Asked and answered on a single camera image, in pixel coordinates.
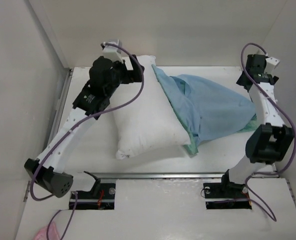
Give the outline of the white pillow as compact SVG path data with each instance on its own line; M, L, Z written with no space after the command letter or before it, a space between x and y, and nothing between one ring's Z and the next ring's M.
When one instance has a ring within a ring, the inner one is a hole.
M118 160L191 142L157 81L152 68L155 57L141 55L137 59L145 67L144 83L122 84L110 99L110 106L115 108L140 95L131 104L113 111L118 129Z

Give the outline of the blue pillowcase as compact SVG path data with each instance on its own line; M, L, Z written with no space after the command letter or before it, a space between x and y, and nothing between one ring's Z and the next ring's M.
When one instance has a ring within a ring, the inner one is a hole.
M184 145L188 155L196 155L204 141L251 132L258 127L254 104L241 94L200 76L169 76L155 65L152 69L189 135L191 143Z

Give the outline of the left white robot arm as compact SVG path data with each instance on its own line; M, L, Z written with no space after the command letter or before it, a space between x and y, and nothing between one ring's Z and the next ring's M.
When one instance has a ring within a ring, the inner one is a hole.
M27 159L24 169L31 178L31 187L38 185L50 197L61 198L77 186L75 175L64 171L67 161L80 139L102 114L120 109L108 108L110 99L122 84L144 83L145 67L137 56L129 55L132 69L125 60L100 56L90 70L89 79L72 103L72 109L50 144L36 159Z

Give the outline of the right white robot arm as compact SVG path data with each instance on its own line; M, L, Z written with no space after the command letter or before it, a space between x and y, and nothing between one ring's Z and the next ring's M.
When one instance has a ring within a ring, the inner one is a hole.
M250 54L237 81L255 105L259 126L246 143L244 157L222 176L219 191L225 197L242 197L246 179L266 165L282 161L295 137L275 107L274 85L278 77L272 76L272 71L278 64L276 58Z

